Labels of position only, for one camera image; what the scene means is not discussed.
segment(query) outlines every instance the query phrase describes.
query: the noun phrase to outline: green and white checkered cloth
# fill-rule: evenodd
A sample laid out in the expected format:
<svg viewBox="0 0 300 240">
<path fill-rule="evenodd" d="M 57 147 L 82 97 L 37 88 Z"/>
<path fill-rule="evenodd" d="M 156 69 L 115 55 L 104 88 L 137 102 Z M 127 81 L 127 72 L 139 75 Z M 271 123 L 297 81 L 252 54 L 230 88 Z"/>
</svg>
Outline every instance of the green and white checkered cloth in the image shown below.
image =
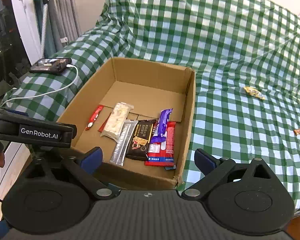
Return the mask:
<svg viewBox="0 0 300 240">
<path fill-rule="evenodd" d="M 106 0 L 96 26 L 54 56 L 70 57 L 79 79 L 69 89 L 9 107 L 55 121 L 110 57 L 194 68 L 196 102 L 184 187 L 203 177 L 194 152 L 248 163 L 263 158 L 300 210 L 300 19 L 269 0 Z M 28 74 L 5 96 L 41 94 L 69 84 Z M 247 95 L 255 87 L 265 100 Z"/>
</svg>

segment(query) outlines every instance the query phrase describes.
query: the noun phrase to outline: finger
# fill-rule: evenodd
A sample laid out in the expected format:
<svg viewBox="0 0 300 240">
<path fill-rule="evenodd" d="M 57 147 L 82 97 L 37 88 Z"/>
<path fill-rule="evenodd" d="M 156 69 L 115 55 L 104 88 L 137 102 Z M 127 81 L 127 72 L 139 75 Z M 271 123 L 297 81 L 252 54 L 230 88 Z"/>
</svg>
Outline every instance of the finger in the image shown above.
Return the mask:
<svg viewBox="0 0 300 240">
<path fill-rule="evenodd" d="M 0 167 L 3 168 L 5 166 L 5 155 L 3 152 L 0 153 Z"/>
</svg>

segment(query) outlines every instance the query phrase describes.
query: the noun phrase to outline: cardboard box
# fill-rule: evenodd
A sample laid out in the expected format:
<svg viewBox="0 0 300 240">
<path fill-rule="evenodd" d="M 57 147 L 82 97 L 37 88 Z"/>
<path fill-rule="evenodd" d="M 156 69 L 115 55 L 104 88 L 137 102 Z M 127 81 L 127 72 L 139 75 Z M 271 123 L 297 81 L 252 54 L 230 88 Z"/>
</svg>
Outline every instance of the cardboard box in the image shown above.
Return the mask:
<svg viewBox="0 0 300 240">
<path fill-rule="evenodd" d="M 116 142 L 100 137 L 98 129 L 117 102 L 134 106 L 128 119 L 158 119 L 161 110 L 173 108 L 176 121 L 175 170 L 146 166 L 143 161 L 125 158 L 123 166 L 109 163 Z M 111 58 L 77 93 L 58 122 L 77 126 L 71 149 L 61 153 L 77 155 L 95 146 L 103 151 L 103 164 L 95 177 L 127 189 L 171 189 L 181 182 L 189 149 L 195 102 L 195 72 L 190 68 L 129 58 Z M 98 104 L 105 105 L 90 130 L 88 120 Z"/>
</svg>

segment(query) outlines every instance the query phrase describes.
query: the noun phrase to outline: teal curtain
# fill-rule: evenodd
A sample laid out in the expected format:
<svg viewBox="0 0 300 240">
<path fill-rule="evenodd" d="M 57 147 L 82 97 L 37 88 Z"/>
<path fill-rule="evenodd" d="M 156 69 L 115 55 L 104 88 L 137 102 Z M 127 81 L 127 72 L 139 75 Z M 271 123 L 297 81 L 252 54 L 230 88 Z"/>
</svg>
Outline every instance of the teal curtain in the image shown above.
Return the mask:
<svg viewBox="0 0 300 240">
<path fill-rule="evenodd" d="M 36 9 L 36 15 L 37 15 L 38 29 L 39 29 L 40 38 L 41 38 L 42 12 L 43 12 L 44 4 L 43 4 L 42 0 L 34 0 L 34 4 L 35 4 L 35 9 Z M 57 52 L 57 50 L 56 50 L 56 46 L 55 46 L 55 42 L 54 42 L 54 36 L 52 33 L 49 11 L 48 11 L 47 28 L 46 28 L 45 58 L 50 57 L 50 55 L 52 55 L 56 52 Z"/>
</svg>

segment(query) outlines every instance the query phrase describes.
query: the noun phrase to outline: gray ribbed surface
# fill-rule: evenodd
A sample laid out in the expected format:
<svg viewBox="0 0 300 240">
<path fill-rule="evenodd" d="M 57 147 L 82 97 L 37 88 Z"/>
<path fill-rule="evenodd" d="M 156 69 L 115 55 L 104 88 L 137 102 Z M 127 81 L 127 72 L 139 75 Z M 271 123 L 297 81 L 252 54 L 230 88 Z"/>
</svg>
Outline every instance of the gray ribbed surface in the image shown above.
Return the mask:
<svg viewBox="0 0 300 240">
<path fill-rule="evenodd" d="M 280 232 L 271 236 L 241 236 L 216 224 L 197 201 L 180 198 L 176 191 L 123 190 L 117 198 L 99 201 L 90 215 L 66 231 L 32 236 L 15 229 L 4 240 L 188 240 L 291 239 Z"/>
</svg>

